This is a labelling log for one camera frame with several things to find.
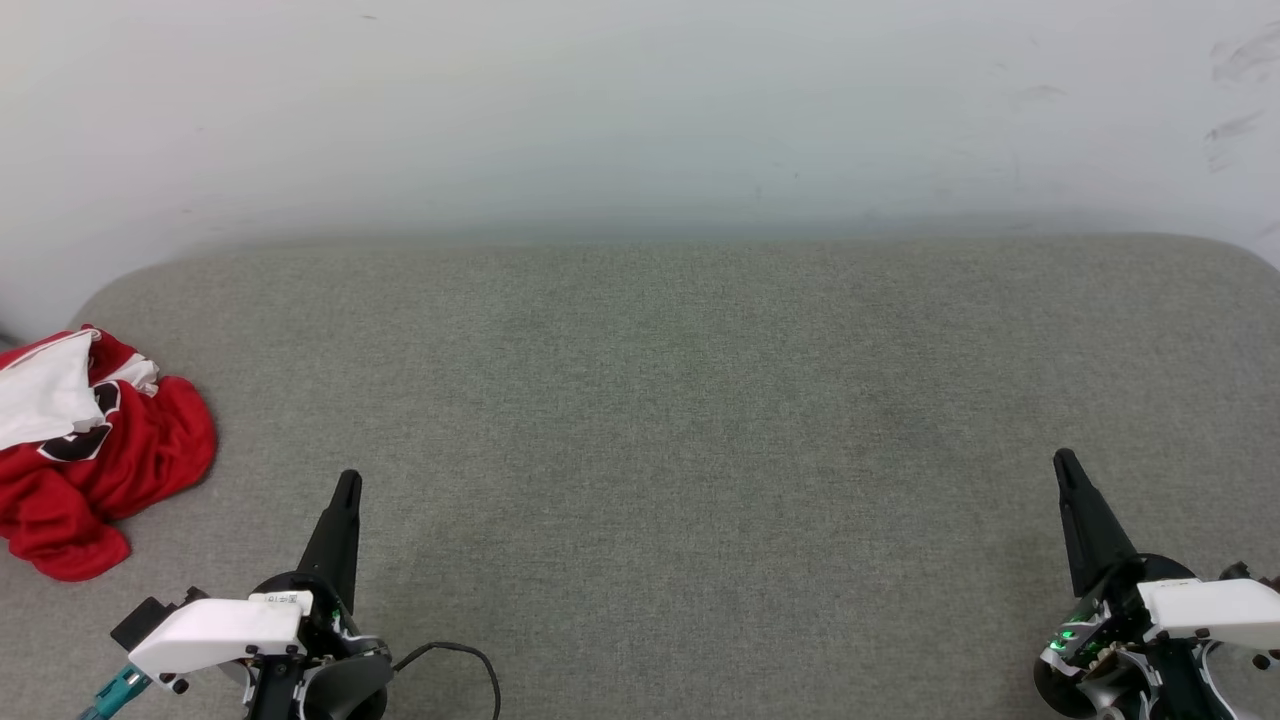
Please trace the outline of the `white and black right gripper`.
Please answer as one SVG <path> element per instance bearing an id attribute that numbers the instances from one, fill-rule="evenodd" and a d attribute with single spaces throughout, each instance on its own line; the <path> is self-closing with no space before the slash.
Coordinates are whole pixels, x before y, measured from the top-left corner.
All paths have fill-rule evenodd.
<path id="1" fill-rule="evenodd" d="M 1053 455 L 1075 607 L 1036 661 L 1036 689 L 1073 719 L 1253 719 L 1213 678 L 1235 646 L 1280 667 L 1280 594 L 1252 580 L 1202 580 L 1139 555 L 1070 448 Z"/>

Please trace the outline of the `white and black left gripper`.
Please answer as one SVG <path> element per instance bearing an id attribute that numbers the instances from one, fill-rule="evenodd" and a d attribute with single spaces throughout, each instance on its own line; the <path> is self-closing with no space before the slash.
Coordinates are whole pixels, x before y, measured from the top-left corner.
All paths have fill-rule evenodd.
<path id="1" fill-rule="evenodd" d="M 218 667 L 242 689 L 244 720 L 383 720 L 393 662 L 387 643 L 355 625 L 364 479 L 343 470 L 297 571 L 244 600 L 209 596 L 178 609 L 129 664 L 178 693 Z"/>

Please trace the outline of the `red Bulls 23 jersey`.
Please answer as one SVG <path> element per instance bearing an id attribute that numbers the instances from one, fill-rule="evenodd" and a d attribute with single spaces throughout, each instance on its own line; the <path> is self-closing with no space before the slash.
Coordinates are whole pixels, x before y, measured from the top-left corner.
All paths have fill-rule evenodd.
<path id="1" fill-rule="evenodd" d="M 0 541 L 56 582 L 124 562 L 118 523 L 197 486 L 218 446 L 182 377 L 93 325 L 0 352 Z"/>

